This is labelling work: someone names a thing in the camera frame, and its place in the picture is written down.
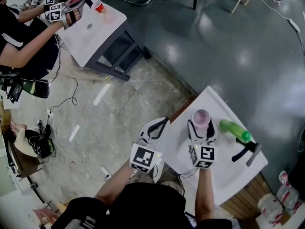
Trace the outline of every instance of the black tool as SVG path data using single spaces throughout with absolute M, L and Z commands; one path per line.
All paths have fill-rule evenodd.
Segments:
M 249 143 L 246 144 L 246 143 L 243 143 L 242 141 L 240 141 L 238 138 L 236 138 L 236 142 L 243 145 L 244 149 L 240 153 L 238 153 L 237 155 L 233 156 L 232 161 L 236 162 L 242 156 L 244 156 L 248 151 L 251 151 L 253 154 L 250 157 L 250 159 L 246 162 L 247 167 L 249 167 L 252 164 L 255 157 L 261 151 L 262 145 L 260 143 L 254 143 L 252 141 L 250 141 Z

